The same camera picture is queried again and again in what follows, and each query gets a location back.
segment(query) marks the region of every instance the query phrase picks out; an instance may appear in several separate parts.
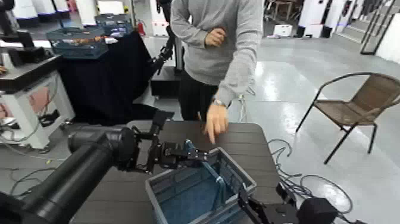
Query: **black pants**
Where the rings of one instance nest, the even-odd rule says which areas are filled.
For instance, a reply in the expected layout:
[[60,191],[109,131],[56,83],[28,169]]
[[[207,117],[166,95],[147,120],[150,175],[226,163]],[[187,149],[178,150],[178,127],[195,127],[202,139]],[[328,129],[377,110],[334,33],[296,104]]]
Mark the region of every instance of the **black pants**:
[[213,96],[217,93],[218,86],[201,83],[189,76],[185,71],[179,85],[179,104],[184,120],[206,121],[208,107]]

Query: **wire basket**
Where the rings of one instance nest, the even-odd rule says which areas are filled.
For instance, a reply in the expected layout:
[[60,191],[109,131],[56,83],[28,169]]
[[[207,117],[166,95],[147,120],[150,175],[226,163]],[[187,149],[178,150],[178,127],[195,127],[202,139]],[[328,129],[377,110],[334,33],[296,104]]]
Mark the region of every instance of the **wire basket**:
[[97,59],[108,51],[102,28],[69,27],[46,34],[55,54],[69,59]]
[[[210,151],[207,166],[169,170],[146,181],[146,190],[159,224],[234,223],[245,215],[238,205],[243,184],[248,195],[255,181],[222,149]],[[224,194],[218,174],[226,184]]]

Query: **plastic bin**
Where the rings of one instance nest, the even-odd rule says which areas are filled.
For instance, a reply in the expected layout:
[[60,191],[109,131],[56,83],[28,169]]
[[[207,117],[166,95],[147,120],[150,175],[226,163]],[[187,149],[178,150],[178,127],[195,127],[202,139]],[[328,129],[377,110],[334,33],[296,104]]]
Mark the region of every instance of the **plastic bin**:
[[107,36],[113,33],[116,33],[116,36],[125,36],[133,31],[132,21],[127,14],[102,14],[97,15],[95,20],[97,26],[102,27]]
[[46,34],[55,54],[69,59],[97,59],[108,51],[102,28],[69,27]]
[[251,195],[255,181],[222,148],[210,151],[208,163],[226,183],[225,203],[214,207],[220,186],[205,166],[169,170],[146,181],[157,223],[225,224],[245,216],[237,201],[239,188],[244,184]]

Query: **finger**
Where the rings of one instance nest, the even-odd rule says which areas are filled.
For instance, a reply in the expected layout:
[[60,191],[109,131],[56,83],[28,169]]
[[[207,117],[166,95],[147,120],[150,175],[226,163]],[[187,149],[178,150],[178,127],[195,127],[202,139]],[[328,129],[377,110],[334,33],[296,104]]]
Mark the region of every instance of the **finger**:
[[208,137],[210,138],[211,143],[214,145],[215,144],[214,124],[211,121],[207,122],[207,132],[208,132]]
[[225,119],[221,119],[220,120],[220,126],[221,126],[221,133],[225,133],[226,132],[226,123],[225,123]]
[[225,130],[228,131],[229,121],[228,121],[227,117],[225,117],[225,121],[224,122],[225,122]]
[[214,122],[214,131],[215,131],[216,135],[221,134],[221,125],[220,125],[220,121],[219,120],[216,120]]
[[221,28],[216,28],[214,29],[216,33],[222,35],[222,36],[226,36],[226,32],[225,30],[221,29]]
[[221,45],[217,42],[217,41],[215,41],[215,40],[211,40],[211,45],[212,46],[216,46],[216,47],[220,47]]
[[210,46],[218,46],[218,43],[215,40],[211,39]]
[[216,38],[218,38],[219,40],[221,40],[222,42],[225,40],[225,36],[220,34],[220,33],[212,33],[212,36],[215,36]]
[[218,37],[216,37],[216,36],[214,36],[214,35],[212,35],[211,38],[212,38],[212,40],[213,40],[215,43],[217,43],[217,45],[221,46],[222,41],[221,41],[220,38],[218,38]]

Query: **red fire extinguisher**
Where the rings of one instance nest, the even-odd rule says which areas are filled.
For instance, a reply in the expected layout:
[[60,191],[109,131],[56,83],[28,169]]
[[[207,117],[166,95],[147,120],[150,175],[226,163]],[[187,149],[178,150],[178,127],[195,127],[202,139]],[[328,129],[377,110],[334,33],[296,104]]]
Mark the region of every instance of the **red fire extinguisher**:
[[145,26],[146,24],[143,20],[137,20],[137,31],[141,36],[146,36]]

